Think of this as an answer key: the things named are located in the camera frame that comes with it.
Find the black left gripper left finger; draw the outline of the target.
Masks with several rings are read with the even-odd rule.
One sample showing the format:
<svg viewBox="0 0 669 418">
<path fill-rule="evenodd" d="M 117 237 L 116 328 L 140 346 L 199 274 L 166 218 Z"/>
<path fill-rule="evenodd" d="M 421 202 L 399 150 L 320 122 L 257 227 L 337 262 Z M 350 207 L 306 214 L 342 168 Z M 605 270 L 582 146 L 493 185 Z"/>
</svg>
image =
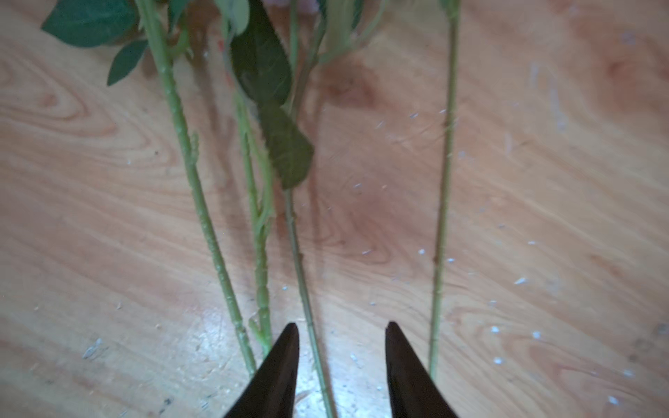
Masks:
<svg viewBox="0 0 669 418">
<path fill-rule="evenodd" d="M 295 323 L 289 323 L 249 385 L 224 417 L 292 417 L 299 360 L 299 329 Z"/>
</svg>

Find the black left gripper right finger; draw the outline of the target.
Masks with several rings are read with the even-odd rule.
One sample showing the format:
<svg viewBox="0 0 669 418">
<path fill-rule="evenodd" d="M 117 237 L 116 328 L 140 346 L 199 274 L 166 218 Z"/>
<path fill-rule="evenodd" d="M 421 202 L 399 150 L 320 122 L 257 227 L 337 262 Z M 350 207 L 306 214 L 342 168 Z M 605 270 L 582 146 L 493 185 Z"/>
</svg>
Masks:
<svg viewBox="0 0 669 418">
<path fill-rule="evenodd" d="M 385 360 L 393 417 L 458 418 L 396 322 L 385 330 Z"/>
</svg>

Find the blue and white flowers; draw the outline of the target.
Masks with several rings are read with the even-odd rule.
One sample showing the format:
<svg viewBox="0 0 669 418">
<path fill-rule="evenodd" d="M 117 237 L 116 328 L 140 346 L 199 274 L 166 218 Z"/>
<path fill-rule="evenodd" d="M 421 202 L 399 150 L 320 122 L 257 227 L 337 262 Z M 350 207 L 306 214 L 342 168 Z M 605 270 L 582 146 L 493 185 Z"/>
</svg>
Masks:
<svg viewBox="0 0 669 418">
<path fill-rule="evenodd" d="M 195 212 L 221 284 L 245 368 L 253 376 L 257 370 L 254 352 L 200 180 L 199 137 L 189 130 L 174 76 L 175 60 L 193 52 L 188 7 L 187 1 L 58 1 L 41 29 L 80 49 L 120 45 L 108 72 L 108 85 L 126 78 L 145 53 L 151 52 L 179 142 Z"/>
</svg>

